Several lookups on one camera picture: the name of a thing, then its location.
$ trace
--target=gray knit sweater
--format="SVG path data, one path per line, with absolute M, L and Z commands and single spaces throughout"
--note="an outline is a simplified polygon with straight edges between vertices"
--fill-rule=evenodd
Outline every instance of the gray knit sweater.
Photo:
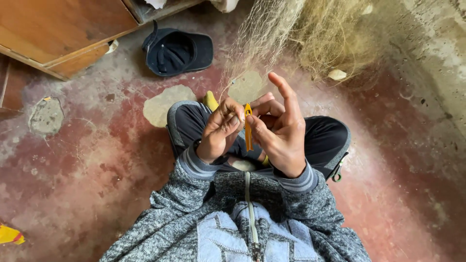
M 370 261 L 309 165 L 296 179 L 276 180 L 219 168 L 188 148 L 169 182 L 152 192 L 151 209 L 100 262 Z M 204 201 L 211 181 L 216 193 Z

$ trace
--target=red painted floor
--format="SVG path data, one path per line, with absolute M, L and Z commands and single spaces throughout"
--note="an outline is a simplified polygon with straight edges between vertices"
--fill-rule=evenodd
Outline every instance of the red painted floor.
M 1 261 L 100 258 L 149 207 L 150 192 L 173 168 L 168 133 L 143 117 L 144 101 L 176 84 L 198 98 L 216 93 L 244 13 L 198 7 L 159 24 L 212 36 L 215 61 L 201 72 L 154 76 L 140 48 L 151 26 L 121 38 L 114 53 L 73 81 L 37 72 L 24 90 L 28 113 L 0 122 L 0 221 L 27 240 L 0 246 Z M 289 75 L 290 64 L 291 57 L 283 59 L 276 72 L 289 78 L 303 114 L 336 117 L 351 129 L 343 180 L 329 186 L 372 260 L 464 261 L 466 143 L 441 102 L 400 80 L 391 62 L 336 87 L 316 85 L 299 70 Z M 65 120 L 58 134 L 42 138 L 27 122 L 46 96 L 60 99 Z

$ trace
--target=black pants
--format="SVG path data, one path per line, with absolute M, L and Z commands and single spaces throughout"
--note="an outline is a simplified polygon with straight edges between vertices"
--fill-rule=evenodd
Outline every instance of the black pants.
M 195 101 L 180 101 L 168 111 L 167 123 L 175 158 L 191 143 L 202 137 L 202 132 L 212 111 Z M 311 166 L 328 178 L 350 145 L 350 131 L 342 122 L 324 116 L 307 117 L 304 152 Z M 244 131 L 240 132 L 228 153 L 240 159 L 257 161 L 262 149 L 254 145 L 253 151 L 246 151 Z M 237 172 L 228 164 L 219 172 Z M 272 176 L 272 168 L 262 168 L 255 173 Z

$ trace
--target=zipper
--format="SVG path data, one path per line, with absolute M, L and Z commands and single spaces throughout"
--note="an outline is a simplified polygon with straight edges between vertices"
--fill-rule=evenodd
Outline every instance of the zipper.
M 249 226 L 251 227 L 251 232 L 253 233 L 253 244 L 252 244 L 253 261 L 260 262 L 260 244 L 259 244 L 259 238 L 257 236 L 256 217 L 254 215 L 254 206 L 251 202 L 251 199 L 249 198 L 250 183 L 251 183 L 251 173 L 246 172 L 245 199 L 247 202 L 247 209 L 249 212 Z

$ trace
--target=zipper pull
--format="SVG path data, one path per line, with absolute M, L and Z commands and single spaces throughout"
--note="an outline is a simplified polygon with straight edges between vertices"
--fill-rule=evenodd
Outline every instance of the zipper pull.
M 253 243 L 253 260 L 254 262 L 260 262 L 260 244 Z

